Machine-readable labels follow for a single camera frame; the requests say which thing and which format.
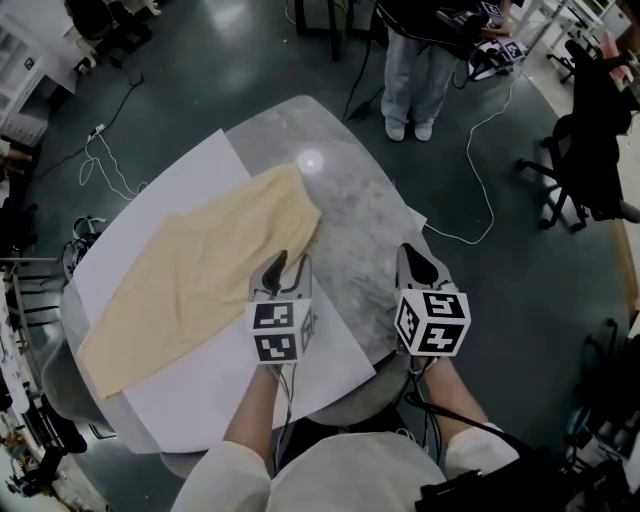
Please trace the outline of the black waist pouch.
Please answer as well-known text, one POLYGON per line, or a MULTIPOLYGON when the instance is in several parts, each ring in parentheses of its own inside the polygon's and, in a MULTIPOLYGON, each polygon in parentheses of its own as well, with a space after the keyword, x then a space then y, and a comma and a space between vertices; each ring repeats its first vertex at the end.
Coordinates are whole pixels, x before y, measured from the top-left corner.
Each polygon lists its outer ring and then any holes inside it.
POLYGON ((565 512, 564 496, 533 474, 468 472, 441 484, 424 485, 415 512, 565 512))

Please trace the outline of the black office chair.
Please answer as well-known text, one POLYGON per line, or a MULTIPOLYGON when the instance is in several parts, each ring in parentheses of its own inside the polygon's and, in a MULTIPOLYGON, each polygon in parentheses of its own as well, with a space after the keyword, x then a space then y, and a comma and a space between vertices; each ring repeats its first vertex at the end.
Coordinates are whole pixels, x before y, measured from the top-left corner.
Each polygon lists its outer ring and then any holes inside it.
POLYGON ((574 99, 572 112, 561 117, 552 134, 541 141, 550 155, 551 165, 519 159, 516 168, 532 169, 555 181, 548 192, 558 191, 551 205, 551 216, 539 220, 547 230, 560 219, 566 200, 571 200, 578 222, 570 227, 577 232, 586 227, 586 219, 626 220, 640 224, 640 209, 623 196, 618 162, 618 137, 632 124, 632 114, 640 112, 640 92, 630 86, 619 88, 611 72, 630 62, 620 55, 592 57, 577 42, 565 48, 573 60, 574 99))

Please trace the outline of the person's left forearm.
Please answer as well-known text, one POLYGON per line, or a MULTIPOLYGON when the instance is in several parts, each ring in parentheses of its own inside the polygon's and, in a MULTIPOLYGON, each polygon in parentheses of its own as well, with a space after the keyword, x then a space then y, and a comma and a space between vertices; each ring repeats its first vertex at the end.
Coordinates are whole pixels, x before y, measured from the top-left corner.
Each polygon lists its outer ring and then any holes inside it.
POLYGON ((256 366, 224 441, 248 448, 263 459, 268 457, 280 376, 279 365, 256 366))

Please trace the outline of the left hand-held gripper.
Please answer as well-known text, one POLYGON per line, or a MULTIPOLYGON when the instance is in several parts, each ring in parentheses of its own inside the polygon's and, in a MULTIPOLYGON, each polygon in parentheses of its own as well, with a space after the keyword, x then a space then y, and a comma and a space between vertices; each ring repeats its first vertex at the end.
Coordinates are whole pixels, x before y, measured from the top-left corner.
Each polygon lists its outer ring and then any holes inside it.
POLYGON ((286 269, 288 251, 268 257, 251 275, 245 319, 259 364, 294 364, 314 335, 312 260, 304 253, 286 269), (255 300, 259 293, 278 299, 255 300))

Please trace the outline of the beige cloth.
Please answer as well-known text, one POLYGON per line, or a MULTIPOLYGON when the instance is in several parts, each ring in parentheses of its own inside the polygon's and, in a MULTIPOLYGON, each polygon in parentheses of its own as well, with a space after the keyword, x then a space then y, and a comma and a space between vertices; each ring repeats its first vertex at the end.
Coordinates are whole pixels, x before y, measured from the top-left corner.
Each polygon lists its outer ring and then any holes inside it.
POLYGON ((234 321, 254 272, 281 251, 295 263, 320 218, 295 164, 168 215, 78 350, 98 396, 148 378, 234 321))

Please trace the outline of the person's right forearm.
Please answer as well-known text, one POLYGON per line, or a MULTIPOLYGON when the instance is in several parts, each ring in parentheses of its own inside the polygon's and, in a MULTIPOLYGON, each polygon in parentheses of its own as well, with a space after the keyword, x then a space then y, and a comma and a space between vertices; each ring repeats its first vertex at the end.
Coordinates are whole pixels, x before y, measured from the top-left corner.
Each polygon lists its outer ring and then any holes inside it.
POLYGON ((422 358, 427 366, 423 374, 431 402, 459 416, 480 424, 488 424, 489 419, 471 395, 449 358, 431 362, 422 358))

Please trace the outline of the white shelf desk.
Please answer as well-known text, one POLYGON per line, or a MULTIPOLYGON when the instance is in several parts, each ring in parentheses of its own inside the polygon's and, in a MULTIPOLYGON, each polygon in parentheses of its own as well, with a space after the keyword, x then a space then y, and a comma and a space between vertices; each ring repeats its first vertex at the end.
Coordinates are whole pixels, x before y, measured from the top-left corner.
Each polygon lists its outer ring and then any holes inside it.
POLYGON ((65 38, 72 27, 63 0, 0 0, 0 135, 37 146, 48 96, 75 92, 82 54, 65 38))

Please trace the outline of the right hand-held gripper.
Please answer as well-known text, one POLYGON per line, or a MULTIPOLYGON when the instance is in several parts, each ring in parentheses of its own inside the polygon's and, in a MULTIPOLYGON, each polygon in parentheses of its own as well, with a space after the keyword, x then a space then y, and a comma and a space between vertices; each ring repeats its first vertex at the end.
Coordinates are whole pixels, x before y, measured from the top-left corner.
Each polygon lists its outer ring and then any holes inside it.
POLYGON ((399 346, 417 357, 455 356, 471 326, 467 295, 449 293, 459 291, 455 283, 409 243, 397 250, 396 288, 399 346))

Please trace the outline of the white table with black legs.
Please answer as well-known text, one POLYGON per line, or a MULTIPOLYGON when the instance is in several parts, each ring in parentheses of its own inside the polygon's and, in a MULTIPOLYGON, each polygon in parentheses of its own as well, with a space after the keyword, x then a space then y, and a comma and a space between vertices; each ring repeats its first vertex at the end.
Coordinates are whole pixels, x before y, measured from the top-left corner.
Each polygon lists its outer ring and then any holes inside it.
POLYGON ((295 25, 296 34, 301 37, 327 37, 330 42, 331 58, 333 62, 338 62, 341 57, 341 44, 344 37, 351 37, 366 41, 367 43, 376 39, 376 7, 371 11, 371 18, 365 29, 356 28, 354 26, 355 14, 354 5, 356 0, 346 0, 346 14, 344 15, 344 27, 338 26, 336 9, 340 5, 337 0, 321 0, 325 4, 325 10, 328 17, 328 27, 318 28, 310 27, 306 22, 306 14, 304 7, 305 0, 286 0, 285 13, 288 13, 289 6, 293 6, 294 17, 292 23, 295 25))

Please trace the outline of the person's white shirt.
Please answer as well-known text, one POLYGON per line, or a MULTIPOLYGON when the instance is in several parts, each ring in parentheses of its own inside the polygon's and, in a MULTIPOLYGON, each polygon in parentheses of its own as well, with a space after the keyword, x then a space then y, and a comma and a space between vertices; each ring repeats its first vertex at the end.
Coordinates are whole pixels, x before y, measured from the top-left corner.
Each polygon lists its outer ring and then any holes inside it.
POLYGON ((476 427, 452 438, 443 467, 404 435, 341 434, 270 477, 254 451, 221 441, 191 471, 171 512, 415 512, 422 487, 472 470, 489 474, 517 458, 476 427))

